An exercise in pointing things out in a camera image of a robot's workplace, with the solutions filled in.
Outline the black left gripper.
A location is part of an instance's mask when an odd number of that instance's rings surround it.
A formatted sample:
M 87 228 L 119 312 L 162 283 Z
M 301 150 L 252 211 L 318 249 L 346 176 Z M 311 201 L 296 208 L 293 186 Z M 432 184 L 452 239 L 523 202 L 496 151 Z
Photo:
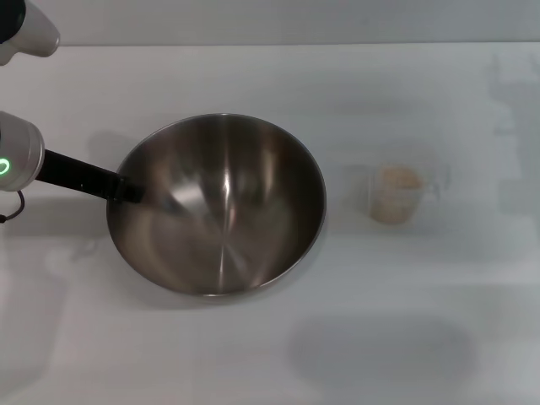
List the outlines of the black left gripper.
M 114 203 L 140 203 L 144 195 L 144 188 L 125 176 L 51 150 L 45 151 L 36 180 Z

